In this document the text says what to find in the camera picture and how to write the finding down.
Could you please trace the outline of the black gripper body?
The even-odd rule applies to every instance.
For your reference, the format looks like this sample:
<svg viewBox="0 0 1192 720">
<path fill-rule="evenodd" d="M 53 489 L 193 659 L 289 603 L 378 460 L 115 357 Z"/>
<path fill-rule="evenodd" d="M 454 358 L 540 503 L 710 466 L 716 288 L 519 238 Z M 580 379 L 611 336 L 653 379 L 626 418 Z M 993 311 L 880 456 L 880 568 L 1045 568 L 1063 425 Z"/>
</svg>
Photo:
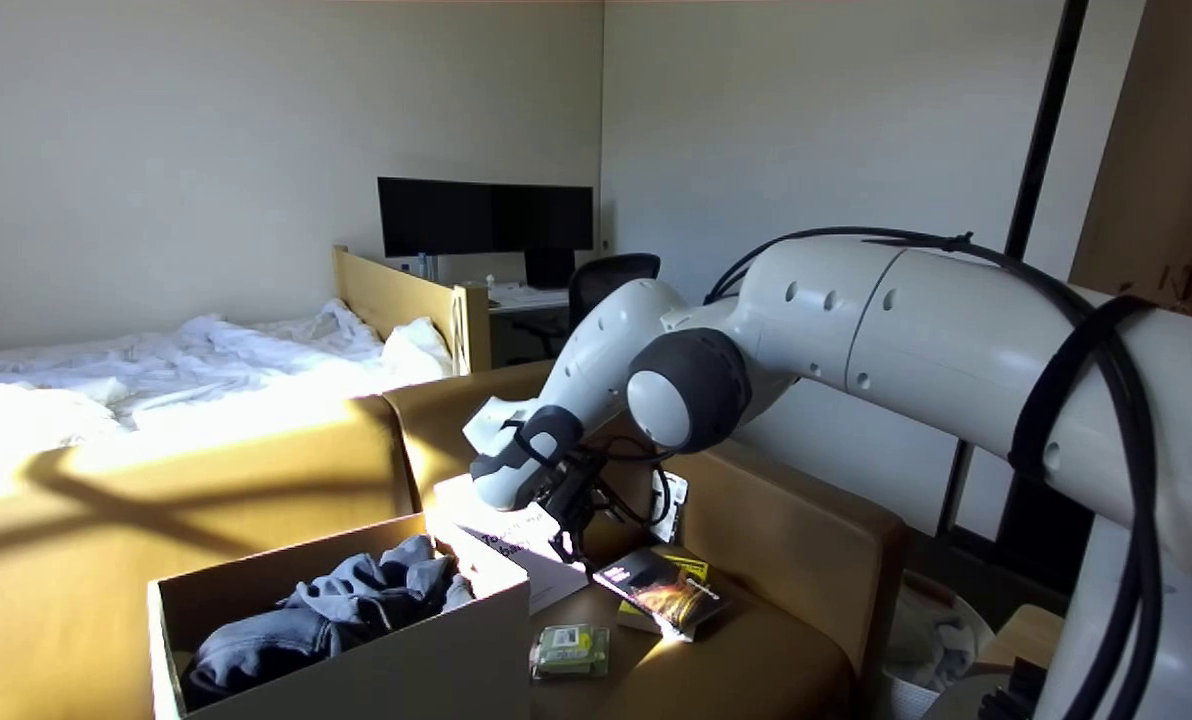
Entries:
<svg viewBox="0 0 1192 720">
<path fill-rule="evenodd" d="M 567 456 L 556 472 L 553 485 L 540 495 L 540 507 L 564 528 L 564 531 L 586 531 L 595 517 L 595 485 L 606 472 L 607 456 L 595 446 L 580 446 Z"/>
</svg>

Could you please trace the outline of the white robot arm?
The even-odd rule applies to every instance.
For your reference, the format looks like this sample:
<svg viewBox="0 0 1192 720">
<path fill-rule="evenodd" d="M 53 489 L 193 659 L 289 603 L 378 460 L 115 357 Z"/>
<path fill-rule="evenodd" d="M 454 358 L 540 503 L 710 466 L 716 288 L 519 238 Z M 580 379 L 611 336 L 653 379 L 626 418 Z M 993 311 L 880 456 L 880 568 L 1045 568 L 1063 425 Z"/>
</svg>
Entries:
<svg viewBox="0 0 1192 720">
<path fill-rule="evenodd" d="M 730 439 L 791 382 L 954 432 L 1096 517 L 1040 707 L 1192 720 L 1192 315 L 961 238 L 783 238 L 723 301 L 628 281 L 561 349 L 529 413 L 476 446 L 525 507 L 628 415 L 669 456 Z"/>
</svg>

